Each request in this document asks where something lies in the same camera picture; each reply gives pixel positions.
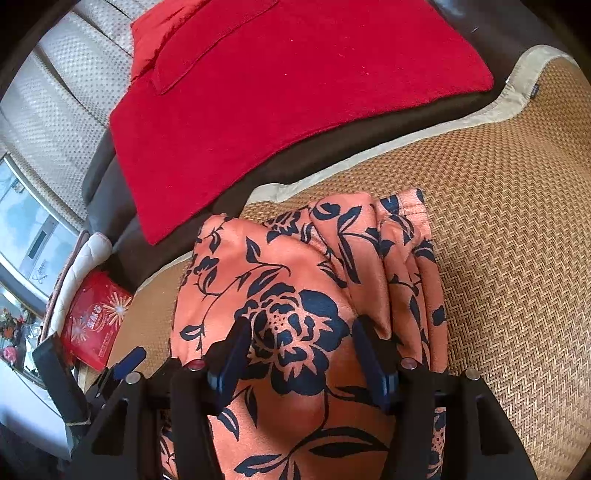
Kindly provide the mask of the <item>red knitted blanket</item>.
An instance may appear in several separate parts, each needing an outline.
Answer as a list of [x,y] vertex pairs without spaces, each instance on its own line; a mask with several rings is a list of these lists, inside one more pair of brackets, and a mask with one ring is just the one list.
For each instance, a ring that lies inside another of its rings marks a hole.
[[110,131],[156,244],[290,145],[493,84],[425,1],[208,1],[130,83]]

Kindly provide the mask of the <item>folded pink white quilt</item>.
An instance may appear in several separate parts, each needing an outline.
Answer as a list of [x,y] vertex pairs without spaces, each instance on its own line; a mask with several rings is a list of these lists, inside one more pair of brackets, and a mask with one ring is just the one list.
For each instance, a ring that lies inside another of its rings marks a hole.
[[109,258],[111,251],[112,244],[104,234],[90,234],[87,230],[79,234],[50,294],[41,340],[62,332],[66,315],[82,282],[93,269]]

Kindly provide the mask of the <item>woven bamboo seat mat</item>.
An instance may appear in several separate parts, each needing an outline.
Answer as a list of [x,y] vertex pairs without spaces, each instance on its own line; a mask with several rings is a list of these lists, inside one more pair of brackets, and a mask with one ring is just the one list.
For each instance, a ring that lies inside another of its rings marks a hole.
[[[501,94],[461,119],[250,193],[232,219],[263,223],[339,194],[424,197],[444,293],[448,367],[479,370],[541,479],[590,445],[590,85],[562,51],[526,50]],[[110,353],[171,353],[193,248],[135,290]]]

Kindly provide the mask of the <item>dark brown leather sofa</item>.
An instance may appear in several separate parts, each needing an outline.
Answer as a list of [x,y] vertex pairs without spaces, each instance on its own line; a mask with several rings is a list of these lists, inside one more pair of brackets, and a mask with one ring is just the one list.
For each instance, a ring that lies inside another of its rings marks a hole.
[[114,247],[107,263],[114,279],[135,290],[151,274],[192,247],[197,229],[208,215],[236,216],[242,212],[256,187],[293,183],[370,147],[461,119],[501,94],[506,79],[527,49],[537,45],[567,48],[558,33],[522,1],[437,1],[434,5],[483,56],[494,78],[490,92],[463,94],[428,106],[356,121],[298,142],[208,200],[154,246],[148,244],[141,232],[111,135],[105,133],[84,178],[82,197],[88,211],[86,229],[104,234]]

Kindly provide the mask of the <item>beige dotted curtain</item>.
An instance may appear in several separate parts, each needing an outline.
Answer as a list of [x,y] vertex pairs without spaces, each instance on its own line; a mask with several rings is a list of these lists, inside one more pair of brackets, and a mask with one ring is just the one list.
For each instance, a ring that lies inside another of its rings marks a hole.
[[130,83],[131,24],[151,1],[80,1],[34,44],[1,100],[1,148],[74,229],[82,183]]

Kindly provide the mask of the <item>red satin pillow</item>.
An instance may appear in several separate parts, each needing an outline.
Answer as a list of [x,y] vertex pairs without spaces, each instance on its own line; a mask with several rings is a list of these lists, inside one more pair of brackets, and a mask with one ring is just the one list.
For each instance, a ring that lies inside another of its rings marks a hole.
[[149,70],[171,36],[208,0],[164,0],[131,23],[131,82]]

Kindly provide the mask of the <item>orange floral blouse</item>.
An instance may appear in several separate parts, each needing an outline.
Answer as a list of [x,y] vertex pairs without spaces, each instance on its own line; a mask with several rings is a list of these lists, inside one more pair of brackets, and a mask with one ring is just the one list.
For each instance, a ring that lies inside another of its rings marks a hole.
[[444,293],[424,197],[339,194],[263,223],[211,216],[184,274],[170,346],[201,358],[240,318],[249,361],[211,422],[228,479],[376,479],[394,433],[353,348],[353,321],[436,372]]

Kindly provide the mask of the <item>red gift box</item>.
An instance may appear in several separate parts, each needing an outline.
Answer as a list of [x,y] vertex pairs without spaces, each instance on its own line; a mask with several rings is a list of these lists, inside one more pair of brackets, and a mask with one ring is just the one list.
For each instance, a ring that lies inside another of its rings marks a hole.
[[66,358],[102,371],[132,298],[105,272],[91,271],[74,296],[60,335]]

